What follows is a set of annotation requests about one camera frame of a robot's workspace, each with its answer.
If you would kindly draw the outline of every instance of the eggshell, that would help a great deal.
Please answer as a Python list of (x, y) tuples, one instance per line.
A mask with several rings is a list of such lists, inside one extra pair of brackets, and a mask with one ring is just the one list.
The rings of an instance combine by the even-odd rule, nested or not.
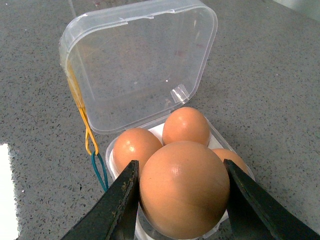
[(164, 145), (178, 141), (193, 141), (208, 146), (210, 127), (205, 116), (192, 107), (174, 111), (165, 121), (162, 132)]
[(242, 158), (234, 151), (225, 148), (215, 148), (212, 151), (221, 159), (223, 162), (225, 159), (232, 160), (239, 168), (248, 174), (248, 168)]
[(124, 131), (114, 143), (113, 161), (116, 170), (121, 173), (131, 160), (138, 160), (141, 173), (151, 155), (162, 146), (159, 139), (144, 128)]
[(230, 182), (219, 157), (203, 144), (170, 143), (155, 152), (140, 176), (140, 204), (161, 234), (193, 239), (223, 216)]

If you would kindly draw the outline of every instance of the plastic egg container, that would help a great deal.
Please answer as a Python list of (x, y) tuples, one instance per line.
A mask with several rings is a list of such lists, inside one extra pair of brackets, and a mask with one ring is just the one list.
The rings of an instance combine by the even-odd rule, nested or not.
[[(161, 139), (170, 113), (196, 93), (217, 27), (215, 12), (200, 0), (149, 0), (73, 19), (59, 42), (60, 64), (90, 128), (112, 134), (141, 127)], [(210, 127), (209, 147), (231, 149)], [(113, 179), (114, 142), (106, 150)], [(168, 239), (141, 211), (135, 233), (139, 240)]]

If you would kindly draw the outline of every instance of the egg tray compartment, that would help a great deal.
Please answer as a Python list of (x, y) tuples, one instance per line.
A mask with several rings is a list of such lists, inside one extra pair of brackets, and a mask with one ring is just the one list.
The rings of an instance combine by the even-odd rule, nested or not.
[[(162, 132), (164, 128), (164, 124), (168, 116), (165, 116), (161, 119), (158, 119), (157, 121), (150, 122), (147, 124), (144, 124), (140, 126), (140, 128), (148, 129), (150, 132), (152, 132), (163, 144), (162, 141)], [(233, 151), (231, 146), (226, 142), (226, 140), (220, 135), (220, 133), (212, 126), (212, 124), (207, 121), (210, 127), (210, 141), (208, 144), (208, 148), (210, 149), (220, 149), (220, 148), (225, 148)], [(114, 139), (110, 145), (106, 149), (105, 153), (105, 159), (106, 159), (106, 165), (107, 168), (111, 174), (111, 177), (113, 180), (115, 180), (118, 176), (119, 173), (116, 170), (115, 163), (114, 163), (114, 158), (113, 158), (113, 148), (115, 145), (117, 138)], [(248, 175), (255, 180), (255, 177), (251, 171), (251, 169), (247, 166), (248, 169)], [(222, 218), (220, 221), (217, 223), (217, 225), (211, 229), (209, 232), (206, 234), (200, 236), (204, 239), (209, 238), (212, 234), (218, 231), (220, 224), (228, 219), (228, 212), (227, 210), (224, 212)], [(138, 207), (138, 212), (137, 212), (137, 218), (136, 218), (136, 223), (135, 223), (135, 236), (137, 237), (138, 240), (172, 240), (172, 238), (169, 238), (167, 236), (162, 235), (158, 231), (156, 231), (148, 222), (146, 217), (144, 216), (142, 209), (139, 205)]]

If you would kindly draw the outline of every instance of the white light patch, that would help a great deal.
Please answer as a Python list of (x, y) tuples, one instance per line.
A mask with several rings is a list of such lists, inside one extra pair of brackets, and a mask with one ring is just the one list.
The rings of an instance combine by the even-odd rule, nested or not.
[(19, 237), (16, 217), (15, 187), (10, 168), (9, 147), (0, 145), (0, 239), (15, 240)]

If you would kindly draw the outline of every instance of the yellow tape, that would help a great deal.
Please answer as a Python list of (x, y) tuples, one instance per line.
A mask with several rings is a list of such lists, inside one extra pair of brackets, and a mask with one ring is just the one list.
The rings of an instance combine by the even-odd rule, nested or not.
[(68, 76), (68, 85), (69, 85), (71, 94), (73, 96), (73, 99), (75, 101), (75, 104), (80, 112), (80, 115), (81, 115), (82, 120), (85, 125), (85, 149), (88, 152), (88, 154), (90, 154), (90, 155), (92, 154), (92, 152), (90, 151), (90, 144), (89, 144), (89, 137), (90, 137), (91, 141), (94, 145), (95, 155), (97, 155), (99, 153), (99, 147), (98, 147), (97, 141), (95, 139), (95, 136), (93, 135), (91, 128), (89, 126), (86, 107), (85, 107), (84, 101), (82, 99), (82, 95), (81, 95), (81, 91), (80, 91), (80, 88), (78, 85), (76, 75), (71, 67), (70, 62), (68, 62), (67, 70), (70, 75), (70, 76)]

